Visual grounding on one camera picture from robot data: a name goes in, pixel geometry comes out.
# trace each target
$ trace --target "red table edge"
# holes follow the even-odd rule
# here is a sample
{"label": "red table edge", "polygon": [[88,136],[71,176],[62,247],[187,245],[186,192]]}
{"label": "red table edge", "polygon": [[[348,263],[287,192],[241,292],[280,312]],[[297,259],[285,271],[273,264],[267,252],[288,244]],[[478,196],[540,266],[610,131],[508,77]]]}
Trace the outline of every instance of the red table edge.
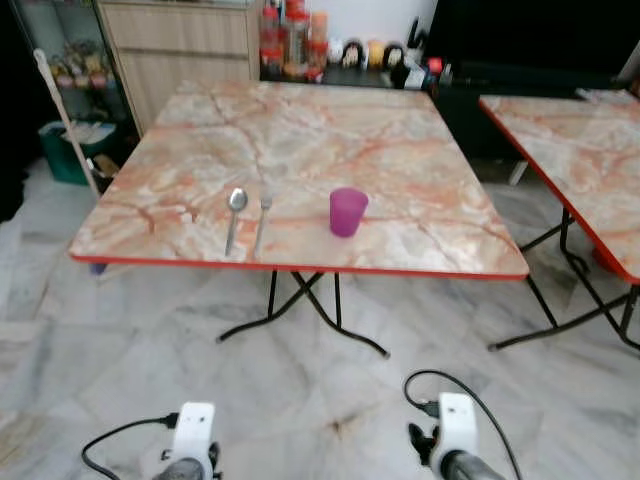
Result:
{"label": "red table edge", "polygon": [[127,257],[101,257],[74,255],[69,256],[83,263],[99,264],[125,264],[125,265],[149,265],[149,266],[169,266],[169,267],[208,267],[208,268],[232,268],[235,270],[264,270],[264,271],[284,271],[284,272],[320,272],[320,273],[354,273],[354,274],[381,274],[381,275],[401,275],[413,277],[433,277],[433,278],[465,278],[469,280],[502,280],[516,281],[524,280],[529,275],[522,274],[490,274],[490,273],[450,273],[450,272],[424,272],[419,270],[386,270],[383,268],[358,268],[358,267],[322,267],[314,265],[269,265],[266,263],[232,263],[232,262],[207,262],[205,260],[169,260],[151,258],[127,258]]}
{"label": "red table edge", "polygon": [[480,107],[489,115],[489,118],[493,120],[493,122],[497,125],[500,131],[509,139],[509,141],[513,144],[513,146],[522,154],[522,156],[527,160],[527,163],[531,165],[531,167],[536,171],[536,173],[542,178],[544,183],[549,187],[549,189],[554,193],[554,195],[560,200],[562,205],[569,210],[573,218],[576,219],[580,227],[587,233],[591,241],[595,244],[596,248],[600,251],[600,253],[604,256],[606,262],[612,268],[612,270],[620,276],[626,282],[635,285],[640,284],[640,278],[636,278],[627,272],[624,266],[618,261],[618,259],[611,253],[611,251],[606,247],[606,245],[600,240],[598,235],[593,231],[593,229],[589,226],[587,221],[580,215],[578,210],[571,204],[569,199],[565,197],[562,192],[555,186],[553,181],[544,173],[543,169],[538,165],[535,159],[529,155],[529,153],[525,150],[525,148],[520,145],[518,140],[509,132],[507,127],[500,121],[498,116],[494,114],[490,107],[485,105],[482,98],[479,99]]}

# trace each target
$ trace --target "black cable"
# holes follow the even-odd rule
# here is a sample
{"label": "black cable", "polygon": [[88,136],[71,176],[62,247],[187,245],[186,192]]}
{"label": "black cable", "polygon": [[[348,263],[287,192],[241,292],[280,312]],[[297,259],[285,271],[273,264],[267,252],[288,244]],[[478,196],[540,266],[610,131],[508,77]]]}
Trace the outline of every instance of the black cable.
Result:
{"label": "black cable", "polygon": [[447,380],[450,380],[451,382],[455,383],[465,392],[467,392],[467,394],[469,394],[469,396],[473,398],[478,405],[480,405],[480,408],[482,408],[482,410],[487,415],[487,417],[489,417],[489,420],[491,420],[491,423],[493,424],[496,431],[498,432],[498,435],[500,435],[500,439],[504,444],[504,448],[507,450],[507,454],[509,455],[509,460],[511,460],[511,465],[513,465],[513,471],[516,475],[516,478],[518,480],[522,480],[522,474],[520,473],[520,467],[518,467],[516,456],[514,455],[513,450],[511,449],[511,444],[509,443],[509,440],[507,440],[507,436],[502,431],[502,427],[500,427],[498,420],[496,420],[496,417],[493,416],[493,414],[491,413],[491,410],[489,410],[489,407],[487,407],[484,404],[484,402],[480,400],[480,397],[476,395],[476,393],[473,390],[471,390],[464,383],[462,383],[462,381],[458,380],[456,377],[452,375],[449,375],[446,372],[441,372],[440,370],[418,370],[416,372],[413,372],[411,375],[409,375],[409,377],[404,381],[403,392],[404,392],[404,398],[407,399],[407,402],[409,402],[412,406],[416,407],[418,410],[422,410],[422,411],[426,411],[426,409],[431,408],[432,406],[433,402],[418,403],[409,396],[409,384],[414,378],[420,375],[437,375],[440,377],[444,377]]}
{"label": "black cable", "polygon": [[167,415],[166,417],[147,418],[145,420],[138,420],[137,422],[127,423],[126,425],[123,425],[114,430],[111,430],[110,432],[107,432],[104,435],[100,435],[98,438],[91,440],[89,443],[87,443],[84,446],[84,448],[82,449],[82,453],[80,454],[82,461],[85,463],[87,467],[92,468],[93,470],[95,470],[98,473],[101,473],[105,477],[110,478],[111,480],[120,480],[120,477],[118,477],[111,470],[101,465],[98,465],[96,462],[91,460],[87,455],[87,451],[94,445],[103,441],[105,438],[109,438],[110,436],[115,435],[116,433],[120,433],[123,430],[127,430],[132,427],[137,427],[139,425],[147,425],[150,423],[160,423],[165,425],[169,429],[174,429],[176,427],[176,423],[178,423],[178,413],[173,412]]}

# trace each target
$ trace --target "cabinet drawer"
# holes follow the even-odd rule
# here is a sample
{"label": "cabinet drawer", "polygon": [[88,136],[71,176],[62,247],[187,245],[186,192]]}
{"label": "cabinet drawer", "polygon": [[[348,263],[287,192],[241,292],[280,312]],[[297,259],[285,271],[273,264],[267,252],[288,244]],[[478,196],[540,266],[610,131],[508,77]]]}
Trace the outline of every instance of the cabinet drawer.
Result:
{"label": "cabinet drawer", "polygon": [[102,4],[116,48],[248,55],[243,11]]}
{"label": "cabinet drawer", "polygon": [[141,133],[153,125],[184,80],[206,84],[251,78],[248,60],[121,52],[120,65]]}

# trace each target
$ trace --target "white wall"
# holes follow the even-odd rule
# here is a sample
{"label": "white wall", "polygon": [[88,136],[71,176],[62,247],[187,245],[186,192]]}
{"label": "white wall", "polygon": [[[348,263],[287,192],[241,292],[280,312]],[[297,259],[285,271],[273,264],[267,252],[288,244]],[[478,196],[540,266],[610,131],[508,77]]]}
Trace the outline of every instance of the white wall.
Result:
{"label": "white wall", "polygon": [[406,43],[415,17],[428,30],[437,0],[307,0],[310,10],[329,13],[329,36]]}

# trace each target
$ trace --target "wooden cabinet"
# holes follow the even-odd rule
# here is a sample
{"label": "wooden cabinet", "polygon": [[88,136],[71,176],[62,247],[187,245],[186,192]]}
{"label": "wooden cabinet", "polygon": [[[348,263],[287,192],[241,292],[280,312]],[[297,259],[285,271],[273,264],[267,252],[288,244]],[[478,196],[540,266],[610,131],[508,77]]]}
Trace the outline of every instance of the wooden cabinet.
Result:
{"label": "wooden cabinet", "polygon": [[258,4],[98,2],[141,135],[184,80],[259,78]]}

